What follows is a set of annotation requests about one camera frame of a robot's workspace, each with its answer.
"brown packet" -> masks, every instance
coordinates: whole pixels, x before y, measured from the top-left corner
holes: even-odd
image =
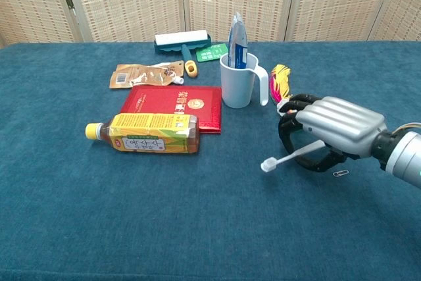
[[[110,88],[131,88],[136,85],[167,86],[182,82],[184,62],[160,63],[152,66],[118,64],[110,79]]]

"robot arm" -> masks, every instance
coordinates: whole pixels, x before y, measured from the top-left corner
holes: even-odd
[[[296,157],[306,169],[322,172],[348,157],[373,156],[383,170],[421,188],[421,135],[404,129],[388,132],[383,115],[336,97],[296,95],[279,112],[279,136],[289,153],[295,150],[290,135],[301,129],[330,148],[318,162]]]

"plastic bottle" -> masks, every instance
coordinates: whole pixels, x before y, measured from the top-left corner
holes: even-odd
[[[108,123],[89,123],[85,135],[119,151],[195,153],[199,125],[194,115],[120,113]]]

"yellow label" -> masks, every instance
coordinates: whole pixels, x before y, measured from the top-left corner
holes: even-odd
[[[120,113],[109,135],[119,151],[187,153],[189,121],[189,115]]]

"white cup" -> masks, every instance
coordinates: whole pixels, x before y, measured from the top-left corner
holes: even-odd
[[[219,59],[221,68],[222,99],[231,108],[248,106],[253,92],[255,75],[260,80],[260,104],[266,105],[269,98],[268,73],[259,66],[259,60],[253,54],[247,54],[247,68],[236,69],[228,66],[228,54]]]

